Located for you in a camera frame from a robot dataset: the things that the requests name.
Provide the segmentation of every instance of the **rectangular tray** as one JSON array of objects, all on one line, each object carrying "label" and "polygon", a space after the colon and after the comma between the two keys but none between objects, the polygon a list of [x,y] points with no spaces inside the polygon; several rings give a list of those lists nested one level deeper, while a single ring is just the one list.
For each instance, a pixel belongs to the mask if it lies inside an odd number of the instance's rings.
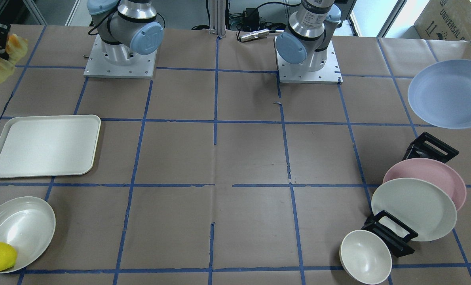
[{"label": "rectangular tray", "polygon": [[95,115],[10,119],[0,136],[0,178],[87,173],[100,125]]}]

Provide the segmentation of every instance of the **pink bowl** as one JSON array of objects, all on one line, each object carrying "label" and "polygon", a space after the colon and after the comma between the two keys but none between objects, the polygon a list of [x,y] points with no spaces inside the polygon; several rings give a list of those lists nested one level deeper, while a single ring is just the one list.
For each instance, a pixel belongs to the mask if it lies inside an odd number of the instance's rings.
[{"label": "pink bowl", "polygon": [[411,158],[398,162],[387,171],[384,183],[397,178],[416,178],[434,184],[452,199],[459,211],[466,201],[466,185],[452,167],[429,158]]}]

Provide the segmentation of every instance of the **silver cable connector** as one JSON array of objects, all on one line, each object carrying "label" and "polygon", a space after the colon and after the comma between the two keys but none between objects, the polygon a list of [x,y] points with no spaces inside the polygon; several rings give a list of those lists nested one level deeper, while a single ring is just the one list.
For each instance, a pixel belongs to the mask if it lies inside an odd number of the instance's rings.
[{"label": "silver cable connector", "polygon": [[250,40],[257,40],[259,38],[265,38],[269,34],[269,29],[263,29],[263,30],[258,30],[251,32],[249,34],[245,34],[244,36],[241,36],[241,42],[249,42]]}]

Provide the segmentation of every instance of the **light blue plate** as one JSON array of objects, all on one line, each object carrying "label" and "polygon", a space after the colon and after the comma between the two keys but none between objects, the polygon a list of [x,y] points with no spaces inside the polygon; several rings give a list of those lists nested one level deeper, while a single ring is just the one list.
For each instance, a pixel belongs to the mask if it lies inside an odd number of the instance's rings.
[{"label": "light blue plate", "polygon": [[425,68],[411,81],[408,101],[431,125],[471,128],[471,60],[441,61]]}]

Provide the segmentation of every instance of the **table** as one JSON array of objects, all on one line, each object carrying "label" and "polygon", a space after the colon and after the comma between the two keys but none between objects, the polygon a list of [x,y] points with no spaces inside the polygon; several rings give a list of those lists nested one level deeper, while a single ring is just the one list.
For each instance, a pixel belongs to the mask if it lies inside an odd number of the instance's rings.
[{"label": "table", "polygon": [[453,232],[411,242],[385,284],[471,284],[471,129],[420,120],[413,76],[468,58],[465,42],[334,37],[342,85],[279,84],[272,37],[165,30],[155,78],[82,76],[88,27],[14,25],[29,52],[0,85],[0,132],[16,116],[95,114],[93,169],[0,180],[0,204],[47,200],[46,252],[0,285],[357,284],[338,248],[372,193],[427,131],[460,151],[468,187]]}]

